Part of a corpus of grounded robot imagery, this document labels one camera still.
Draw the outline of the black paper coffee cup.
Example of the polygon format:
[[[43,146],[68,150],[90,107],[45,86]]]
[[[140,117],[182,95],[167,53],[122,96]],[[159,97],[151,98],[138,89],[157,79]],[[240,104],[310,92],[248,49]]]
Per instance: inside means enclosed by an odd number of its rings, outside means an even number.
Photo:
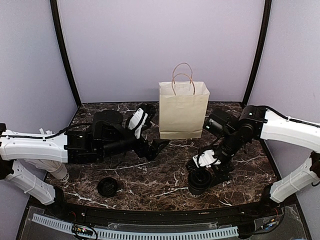
[[[211,185],[212,175],[207,170],[190,172],[187,177],[188,190],[192,195],[203,194]]]

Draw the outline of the cream paper bag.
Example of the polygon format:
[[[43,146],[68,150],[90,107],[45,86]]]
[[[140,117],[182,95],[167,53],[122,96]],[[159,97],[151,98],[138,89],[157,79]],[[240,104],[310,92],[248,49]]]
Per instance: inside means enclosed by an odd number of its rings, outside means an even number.
[[[193,71],[175,73],[171,81],[159,82],[158,126],[161,139],[198,139],[202,136],[210,91],[203,81],[193,80]]]

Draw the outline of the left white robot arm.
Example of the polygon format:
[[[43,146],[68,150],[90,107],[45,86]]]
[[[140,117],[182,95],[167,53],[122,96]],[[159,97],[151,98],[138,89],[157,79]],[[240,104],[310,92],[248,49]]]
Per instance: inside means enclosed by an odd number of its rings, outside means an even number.
[[[169,144],[168,139],[148,142],[141,132],[149,125],[124,128],[120,123],[89,123],[85,131],[67,127],[56,134],[25,135],[0,128],[0,178],[12,182],[41,204],[50,206],[60,218],[67,218],[70,206],[64,202],[63,190],[47,184],[25,170],[18,160],[43,163],[88,164],[118,154],[134,151],[139,158],[153,161]]]

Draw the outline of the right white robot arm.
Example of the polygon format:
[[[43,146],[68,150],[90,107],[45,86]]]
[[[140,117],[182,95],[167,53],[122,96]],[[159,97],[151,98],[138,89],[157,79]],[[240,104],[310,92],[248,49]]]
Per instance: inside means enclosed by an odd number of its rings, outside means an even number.
[[[246,106],[239,117],[214,109],[203,128],[220,139],[213,158],[220,164],[216,176],[228,174],[233,156],[252,140],[274,140],[307,148],[309,157],[283,179],[264,188],[255,213],[266,217],[275,205],[308,185],[320,182],[320,125],[285,116],[275,109],[260,105]]]

